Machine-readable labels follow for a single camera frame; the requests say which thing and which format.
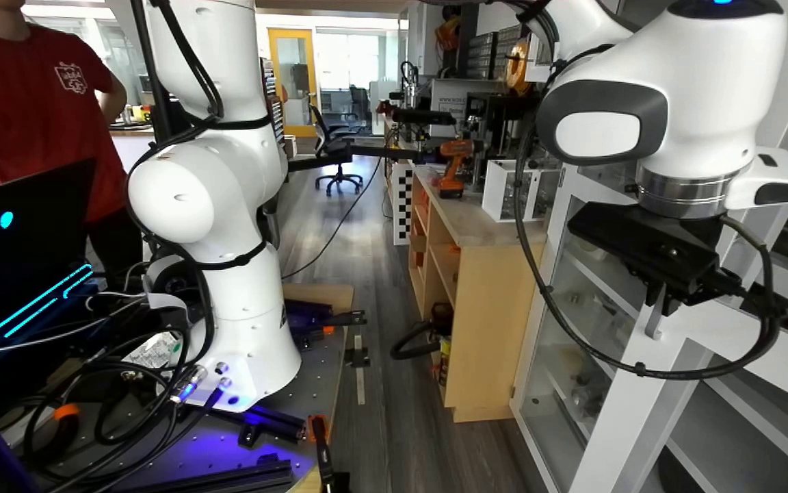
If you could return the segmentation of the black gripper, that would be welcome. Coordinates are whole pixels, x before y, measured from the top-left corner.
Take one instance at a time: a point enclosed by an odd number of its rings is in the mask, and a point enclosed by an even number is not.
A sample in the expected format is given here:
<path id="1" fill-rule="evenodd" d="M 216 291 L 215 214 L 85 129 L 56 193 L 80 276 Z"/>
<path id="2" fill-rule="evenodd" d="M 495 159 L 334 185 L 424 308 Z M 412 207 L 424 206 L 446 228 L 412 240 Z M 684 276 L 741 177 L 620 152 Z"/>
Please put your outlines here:
<path id="1" fill-rule="evenodd" d="M 646 285 L 646 304 L 693 307 L 741 295 L 741 280 L 721 262 L 723 218 L 671 218 L 641 206 L 589 203 L 569 233 L 606 248 Z"/>

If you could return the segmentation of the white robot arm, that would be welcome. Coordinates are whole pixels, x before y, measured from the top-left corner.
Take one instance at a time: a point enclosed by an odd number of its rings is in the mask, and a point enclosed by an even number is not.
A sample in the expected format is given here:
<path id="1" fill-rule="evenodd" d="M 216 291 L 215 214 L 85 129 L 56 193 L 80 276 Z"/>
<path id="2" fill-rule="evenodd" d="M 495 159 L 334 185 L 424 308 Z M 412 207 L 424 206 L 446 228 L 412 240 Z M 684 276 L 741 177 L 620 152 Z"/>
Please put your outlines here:
<path id="1" fill-rule="evenodd" d="M 154 67 L 191 129 L 128 171 L 128 206 L 200 269 L 206 328 L 182 402 L 245 414 L 301 369 L 276 248 L 257 207 L 286 181 L 264 102 L 256 0 L 134 0 Z M 555 67 L 540 103 L 546 148 L 569 163 L 630 159 L 641 206 L 682 218 L 758 207 L 758 126 L 785 51 L 777 0 L 673 0 L 630 30 L 596 0 L 540 0 Z"/>

